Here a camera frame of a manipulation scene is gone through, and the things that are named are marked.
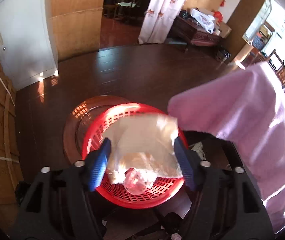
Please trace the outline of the clear plastic bag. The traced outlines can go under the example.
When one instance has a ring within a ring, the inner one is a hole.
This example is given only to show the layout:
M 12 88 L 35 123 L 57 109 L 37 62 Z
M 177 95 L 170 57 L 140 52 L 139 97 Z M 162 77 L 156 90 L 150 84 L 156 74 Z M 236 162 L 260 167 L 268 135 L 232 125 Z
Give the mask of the clear plastic bag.
M 103 133 L 111 141 L 107 175 L 111 184 L 123 184 L 133 168 L 151 185 L 160 178 L 182 178 L 174 153 L 179 129 L 176 118 L 158 113 L 119 118 Z

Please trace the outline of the clear plastic cup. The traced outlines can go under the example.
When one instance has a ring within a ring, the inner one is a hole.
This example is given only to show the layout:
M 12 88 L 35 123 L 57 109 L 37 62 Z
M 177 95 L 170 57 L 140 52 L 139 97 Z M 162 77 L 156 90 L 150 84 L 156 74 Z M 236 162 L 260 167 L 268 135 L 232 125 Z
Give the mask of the clear plastic cup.
M 125 173 L 123 185 L 127 192 L 132 195 L 140 195 L 147 189 L 146 171 L 143 169 L 130 168 Z

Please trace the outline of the red plastic trash basket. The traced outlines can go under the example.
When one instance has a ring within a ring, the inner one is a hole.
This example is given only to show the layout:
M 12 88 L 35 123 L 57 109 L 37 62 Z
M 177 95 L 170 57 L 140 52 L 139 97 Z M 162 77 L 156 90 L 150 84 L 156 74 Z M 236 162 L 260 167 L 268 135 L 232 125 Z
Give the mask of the red plastic trash basket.
M 176 137 L 185 140 L 176 119 L 155 107 L 123 103 L 106 109 L 89 125 L 82 145 L 85 159 L 104 139 L 111 142 L 93 189 L 130 209 L 166 202 L 184 183 L 173 150 Z

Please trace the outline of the purple tablecloth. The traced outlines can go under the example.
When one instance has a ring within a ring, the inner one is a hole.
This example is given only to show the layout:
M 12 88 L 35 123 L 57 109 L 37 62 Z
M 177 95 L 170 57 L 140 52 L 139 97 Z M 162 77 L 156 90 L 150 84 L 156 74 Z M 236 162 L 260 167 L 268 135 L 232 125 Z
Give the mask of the purple tablecloth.
M 285 93 L 266 62 L 175 95 L 169 115 L 185 131 L 231 141 L 255 178 L 275 233 L 285 228 Z

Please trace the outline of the dark wooden side table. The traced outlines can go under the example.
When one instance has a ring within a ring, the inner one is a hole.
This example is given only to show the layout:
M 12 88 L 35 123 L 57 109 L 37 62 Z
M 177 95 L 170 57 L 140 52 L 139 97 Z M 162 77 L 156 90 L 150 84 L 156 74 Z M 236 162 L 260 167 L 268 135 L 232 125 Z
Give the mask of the dark wooden side table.
M 222 37 L 208 33 L 203 27 L 197 25 L 192 19 L 177 16 L 170 29 L 170 34 L 182 38 L 188 45 L 211 47 L 221 42 Z

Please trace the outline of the white plastic bag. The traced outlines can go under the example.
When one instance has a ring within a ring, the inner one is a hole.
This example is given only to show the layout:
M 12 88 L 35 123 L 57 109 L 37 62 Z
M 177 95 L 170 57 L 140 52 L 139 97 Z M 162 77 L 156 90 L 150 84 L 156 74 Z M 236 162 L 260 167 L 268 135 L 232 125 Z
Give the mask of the white plastic bag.
M 216 24 L 216 19 L 213 14 L 206 14 L 199 11 L 198 9 L 192 8 L 190 11 L 190 15 L 192 18 L 199 22 L 200 26 L 203 27 L 206 32 L 213 34 Z

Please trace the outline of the white cabinet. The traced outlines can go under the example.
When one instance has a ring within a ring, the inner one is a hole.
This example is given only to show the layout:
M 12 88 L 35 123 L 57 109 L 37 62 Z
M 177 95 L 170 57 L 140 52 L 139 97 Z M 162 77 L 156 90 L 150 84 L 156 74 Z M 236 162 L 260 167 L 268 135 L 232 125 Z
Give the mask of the white cabinet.
M 50 0 L 0 0 L 0 62 L 20 90 L 57 73 Z

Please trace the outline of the white red floral curtain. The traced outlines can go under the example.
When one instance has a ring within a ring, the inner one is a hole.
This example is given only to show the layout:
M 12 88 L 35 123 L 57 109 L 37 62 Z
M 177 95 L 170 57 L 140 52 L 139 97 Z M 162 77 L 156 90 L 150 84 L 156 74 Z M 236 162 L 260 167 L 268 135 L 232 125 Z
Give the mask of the white red floral curtain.
M 150 0 L 138 37 L 139 44 L 163 44 L 186 0 Z

